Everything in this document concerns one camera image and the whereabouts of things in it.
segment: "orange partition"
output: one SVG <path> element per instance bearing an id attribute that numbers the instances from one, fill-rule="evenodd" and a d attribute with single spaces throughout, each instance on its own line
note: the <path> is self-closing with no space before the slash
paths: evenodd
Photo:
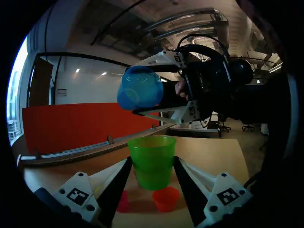
<path id="1" fill-rule="evenodd" d="M 132 114 L 117 103 L 61 104 L 22 110 L 30 154 L 58 153 L 138 133 L 158 120 Z"/>

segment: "green cup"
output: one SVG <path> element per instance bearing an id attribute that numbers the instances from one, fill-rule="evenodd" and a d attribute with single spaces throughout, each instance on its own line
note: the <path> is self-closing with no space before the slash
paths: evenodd
<path id="1" fill-rule="evenodd" d="M 176 140 L 167 136 L 147 136 L 128 142 L 139 185 L 159 190 L 171 180 Z"/>

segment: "floor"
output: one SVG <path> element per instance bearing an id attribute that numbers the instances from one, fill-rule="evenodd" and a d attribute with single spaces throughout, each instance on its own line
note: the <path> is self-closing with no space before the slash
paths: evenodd
<path id="1" fill-rule="evenodd" d="M 222 138 L 234 138 L 239 141 L 248 167 L 249 177 L 257 173 L 262 166 L 266 148 L 259 148 L 267 140 L 258 127 L 251 131 L 243 131 L 244 124 L 239 120 L 227 119 L 225 126 L 231 127 L 229 133 L 222 132 Z"/>

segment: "blue cup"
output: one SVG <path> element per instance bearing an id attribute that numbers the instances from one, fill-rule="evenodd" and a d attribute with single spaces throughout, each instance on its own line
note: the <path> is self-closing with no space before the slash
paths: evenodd
<path id="1" fill-rule="evenodd" d="M 117 93 L 117 102 L 125 110 L 151 108 L 163 97 L 159 76 L 149 67 L 133 66 L 123 75 Z"/>

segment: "hand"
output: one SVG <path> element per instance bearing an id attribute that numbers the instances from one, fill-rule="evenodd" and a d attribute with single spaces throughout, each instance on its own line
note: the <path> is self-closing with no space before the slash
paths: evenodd
<path id="1" fill-rule="evenodd" d="M 185 97 L 187 100 L 189 100 L 189 95 L 186 94 L 185 89 L 187 86 L 187 82 L 185 79 L 182 79 L 175 85 L 175 92 L 177 95 L 180 95 L 181 97 Z"/>

